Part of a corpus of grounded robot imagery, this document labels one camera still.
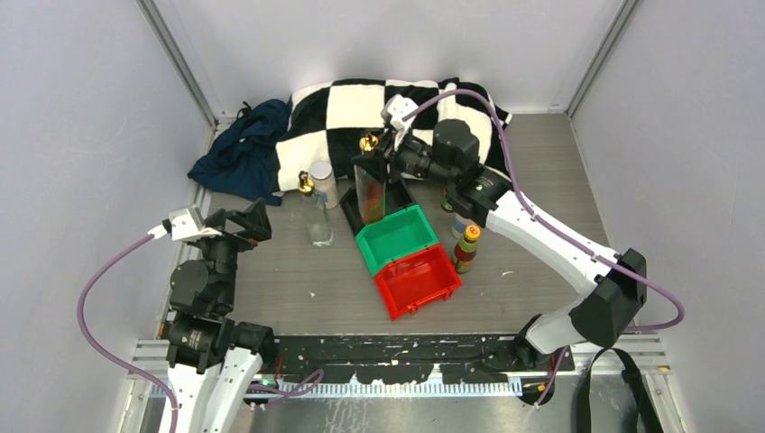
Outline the gold-top oil bottle brown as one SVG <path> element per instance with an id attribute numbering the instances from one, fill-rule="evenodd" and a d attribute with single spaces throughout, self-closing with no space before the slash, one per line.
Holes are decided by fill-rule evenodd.
<path id="1" fill-rule="evenodd" d="M 387 169 L 383 154 L 377 148 L 378 143 L 379 138 L 371 133 L 366 133 L 359 140 L 360 154 L 378 152 L 382 156 L 381 180 L 375 180 L 370 175 L 366 174 L 364 174 L 360 179 L 355 179 L 359 213 L 366 225 L 379 221 L 385 216 L 385 187 Z"/>

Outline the gold-top clear glass bottle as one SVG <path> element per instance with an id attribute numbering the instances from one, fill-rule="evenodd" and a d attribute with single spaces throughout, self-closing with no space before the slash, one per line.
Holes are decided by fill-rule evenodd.
<path id="1" fill-rule="evenodd" d="M 334 240 L 334 231 L 329 224 L 326 203 L 317 194 L 307 171 L 299 173 L 298 190 L 311 243 L 316 247 L 330 246 Z"/>

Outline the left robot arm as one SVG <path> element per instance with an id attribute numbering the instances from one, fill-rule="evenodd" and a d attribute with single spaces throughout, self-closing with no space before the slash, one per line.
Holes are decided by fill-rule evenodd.
<path id="1" fill-rule="evenodd" d="M 250 390 L 271 392 L 275 401 L 305 395 L 325 376 L 318 368 L 291 390 L 254 382 L 278 359 L 271 327 L 228 318 L 234 309 L 237 258 L 272 237 L 266 202 L 244 210 L 220 208 L 202 216 L 196 205 L 175 210 L 151 232 L 199 250 L 170 277 L 173 317 L 161 339 L 168 342 L 162 432 L 227 432 Z"/>

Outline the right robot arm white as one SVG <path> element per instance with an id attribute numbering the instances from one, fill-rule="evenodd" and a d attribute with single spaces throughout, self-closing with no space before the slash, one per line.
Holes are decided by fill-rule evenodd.
<path id="1" fill-rule="evenodd" d="M 583 342 L 611 347 L 646 300 L 645 258 L 592 242 L 532 204 L 506 175 L 481 163 L 479 141 L 464 121 L 437 123 L 432 143 L 387 122 L 380 136 L 389 174 L 445 189 L 461 216 L 513 241 L 562 276 L 576 301 L 533 317 L 512 340 L 516 361 L 538 370 L 559 348 Z"/>

